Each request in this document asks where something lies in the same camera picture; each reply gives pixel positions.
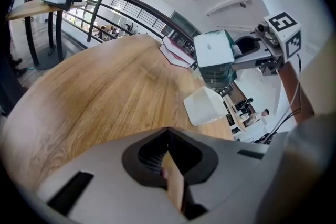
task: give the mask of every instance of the white container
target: white container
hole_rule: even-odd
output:
[[[219,120],[228,114],[223,98],[205,86],[184,99],[183,103],[194,126]]]

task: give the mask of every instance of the black railing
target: black railing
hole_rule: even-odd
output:
[[[108,37],[112,39],[116,38],[113,34],[110,34],[104,29],[101,29],[100,27],[95,26],[94,24],[95,24],[96,18],[100,18],[104,20],[105,22],[113,25],[114,27],[119,28],[121,31],[124,31],[128,35],[133,35],[131,31],[128,31],[127,29],[118,25],[117,23],[114,23],[111,20],[99,15],[98,10],[100,6],[102,6],[144,27],[145,29],[155,34],[160,39],[163,39],[164,36],[167,36],[171,31],[174,30],[176,33],[178,33],[178,36],[182,38],[183,42],[180,42],[179,45],[184,47],[185,51],[190,53],[194,57],[193,38],[189,36],[180,26],[178,26],[170,18],[168,18],[167,16],[165,16],[163,13],[159,12],[155,8],[149,6],[148,4],[140,0],[112,0],[110,5],[106,5],[102,3],[102,0],[96,0],[96,1],[86,0],[86,1],[87,1],[87,5],[85,6],[85,8],[78,8],[78,9],[84,11],[85,13],[90,13],[92,15],[90,22],[84,19],[85,13],[83,14],[83,18],[80,18],[70,12],[65,12],[65,14],[68,14],[77,20],[81,20],[82,21],[81,26],[83,26],[83,23],[89,25],[88,30],[85,30],[82,27],[79,27],[78,25],[70,22],[69,20],[66,20],[64,18],[63,19],[66,22],[72,24],[77,29],[86,33],[88,35],[88,39],[87,39],[88,42],[91,41],[91,38],[99,42],[104,42],[102,39],[96,37],[93,34],[94,28],[103,32],[105,35],[107,35]],[[88,6],[94,6],[94,10],[93,11],[88,10],[87,9]]]

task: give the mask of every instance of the small wooden table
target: small wooden table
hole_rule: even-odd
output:
[[[81,7],[85,4],[78,3],[72,5],[71,8]],[[57,12],[56,15],[56,49],[57,55],[54,53],[55,45],[54,45],[54,38],[53,38],[53,17],[54,12]],[[32,35],[32,25],[30,23],[30,17],[33,15],[49,13],[48,17],[48,35],[49,35],[49,48],[45,48],[40,51],[38,54],[35,50],[35,45],[33,41]],[[26,27],[26,35],[28,46],[30,50],[30,54],[32,56],[34,66],[38,70],[47,70],[50,69],[65,59],[66,51],[62,49],[62,14],[63,10],[57,7],[49,6],[48,4],[44,3],[42,0],[32,0],[29,2],[25,2],[22,5],[19,5],[11,10],[11,13],[7,16],[7,20],[16,20],[16,19],[25,19],[25,27]]]
[[[233,140],[224,117],[193,126],[183,100],[204,82],[171,65],[147,34],[104,42],[63,61],[20,99],[5,123],[1,158],[35,189],[90,147],[164,126]]]
[[[246,132],[247,129],[244,125],[244,123],[242,122],[241,118],[239,116],[237,116],[238,111],[236,110],[235,105],[233,104],[230,96],[226,95],[223,97],[223,101],[226,103],[227,108],[229,109],[229,112],[233,118],[233,121],[235,122],[234,125],[230,126],[231,130],[233,130],[234,128],[238,128],[243,132]]]

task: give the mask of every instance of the black table leg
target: black table leg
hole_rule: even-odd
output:
[[[39,61],[37,59],[37,54],[36,54],[36,50],[35,50],[35,46],[34,46],[34,41],[33,41],[33,34],[32,34],[32,27],[31,27],[31,23],[30,23],[30,16],[29,17],[25,17],[25,27],[26,27],[26,36],[27,36],[27,41],[28,41],[28,46],[29,46],[29,50],[30,50],[30,54],[32,56],[33,62],[35,66],[39,65]]]
[[[48,36],[49,36],[49,52],[48,55],[50,56],[54,51],[55,51],[55,44],[54,44],[54,37],[53,37],[53,19],[54,17],[54,13],[53,12],[49,12],[49,16],[48,16]]]
[[[63,10],[60,10],[56,15],[56,47],[59,62],[62,62],[64,59],[62,50],[62,14]]]

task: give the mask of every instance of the wooden table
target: wooden table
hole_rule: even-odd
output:
[[[147,34],[84,50],[41,77],[11,112],[1,158],[12,177],[35,189],[88,148],[136,132],[172,126],[233,140],[229,123],[194,127],[183,100],[203,85],[169,64]]]
[[[234,129],[234,128],[238,128],[241,131],[246,132],[247,129],[246,129],[244,123],[242,122],[241,118],[239,116],[237,116],[238,111],[236,110],[236,107],[233,104],[230,96],[228,96],[228,95],[224,96],[223,101],[226,103],[227,108],[229,109],[229,112],[230,112],[230,114],[233,118],[233,121],[235,122],[235,124],[230,127],[231,130]]]
[[[81,7],[85,5],[85,2],[80,2],[73,4],[71,8]],[[54,12],[56,15],[56,46],[54,45],[53,38],[53,17]],[[48,17],[48,36],[49,36],[49,48],[45,48],[38,54],[35,50],[35,45],[32,35],[32,25],[30,23],[30,17],[37,14],[49,13]],[[11,10],[11,13],[7,16],[7,20],[25,19],[26,35],[30,54],[32,56],[34,66],[38,70],[47,70],[62,62],[65,59],[66,51],[62,49],[62,13],[63,10],[57,7],[49,6],[42,0],[32,0],[25,2]]]

